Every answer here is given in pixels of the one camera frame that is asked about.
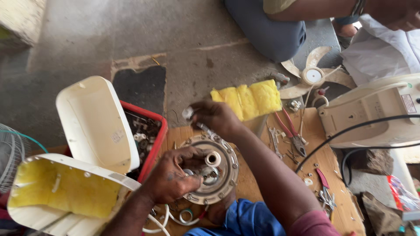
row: yellow foam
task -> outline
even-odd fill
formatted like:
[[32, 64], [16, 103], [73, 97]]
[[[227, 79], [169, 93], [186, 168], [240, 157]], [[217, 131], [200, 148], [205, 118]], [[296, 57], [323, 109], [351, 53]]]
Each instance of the yellow foam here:
[[[57, 177], [61, 175], [55, 192]], [[16, 183], [9, 207], [48, 205], [76, 214], [107, 217], [115, 205], [121, 185], [97, 175], [89, 178], [84, 171], [40, 159], [18, 167]]]
[[238, 88], [213, 89], [210, 95], [215, 102], [226, 102], [240, 121], [281, 110], [280, 93], [274, 80], [266, 80]]

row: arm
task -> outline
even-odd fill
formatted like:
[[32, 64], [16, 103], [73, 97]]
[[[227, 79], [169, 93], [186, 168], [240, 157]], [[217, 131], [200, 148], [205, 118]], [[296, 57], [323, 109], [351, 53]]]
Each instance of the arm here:
[[191, 106], [196, 109], [194, 123], [206, 124], [239, 148], [257, 180], [264, 202], [286, 232], [305, 213], [321, 210], [302, 179], [246, 128], [225, 103], [204, 101]]
[[187, 176], [179, 165], [204, 160], [206, 155], [205, 150], [195, 147], [165, 152], [146, 182], [130, 195], [101, 236], [140, 236], [147, 215], [156, 204], [173, 202], [200, 187], [203, 177]]
[[[285, 10], [267, 14], [273, 21], [313, 21], [351, 15], [357, 0], [296, 0]], [[391, 30], [420, 28], [420, 0], [366, 0], [363, 13]]]

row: hand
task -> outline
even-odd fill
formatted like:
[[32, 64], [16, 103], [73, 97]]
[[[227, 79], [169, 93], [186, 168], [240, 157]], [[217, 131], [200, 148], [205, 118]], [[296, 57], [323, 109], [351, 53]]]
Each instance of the hand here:
[[224, 102], [202, 101], [190, 105], [195, 111], [192, 127], [201, 122], [214, 130], [222, 139], [235, 142], [246, 127]]
[[204, 163], [207, 150], [185, 147], [166, 151], [140, 190], [155, 204], [165, 204], [197, 190], [203, 183], [201, 175], [187, 176], [179, 166]]
[[364, 13], [391, 30], [420, 28], [420, 0], [367, 0]]

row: cream fan blade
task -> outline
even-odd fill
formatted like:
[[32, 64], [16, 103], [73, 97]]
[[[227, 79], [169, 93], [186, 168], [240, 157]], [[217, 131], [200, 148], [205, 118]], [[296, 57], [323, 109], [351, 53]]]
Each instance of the cream fan blade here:
[[321, 58], [329, 51], [331, 51], [331, 47], [317, 47], [314, 50], [312, 50], [312, 52], [308, 55], [308, 59], [306, 59], [306, 67], [316, 67], [318, 65], [319, 60], [321, 60]]
[[[332, 72], [334, 69], [331, 68], [321, 68], [321, 70], [324, 72], [324, 74], [328, 74], [330, 72]], [[338, 84], [342, 84], [348, 88], [354, 89], [356, 88], [356, 84], [354, 83], [353, 78], [342, 72], [341, 70], [337, 70], [334, 73], [332, 73], [331, 75], [327, 76], [327, 78], [325, 78], [325, 81], [329, 81], [329, 82], [335, 82]]]
[[300, 78], [300, 70], [295, 65], [293, 65], [293, 63], [290, 60], [284, 61], [281, 64], [288, 72]]
[[308, 93], [311, 87], [305, 84], [298, 84], [293, 87], [279, 90], [281, 99], [293, 99]]

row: wire grille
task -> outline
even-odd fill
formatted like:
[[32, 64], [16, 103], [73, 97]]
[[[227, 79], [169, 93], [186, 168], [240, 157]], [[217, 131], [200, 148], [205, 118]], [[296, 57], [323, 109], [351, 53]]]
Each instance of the wire grille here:
[[[0, 124], [0, 130], [16, 130]], [[19, 163], [30, 154], [31, 148], [28, 139], [18, 134], [0, 132], [0, 192], [10, 190], [15, 178]]]

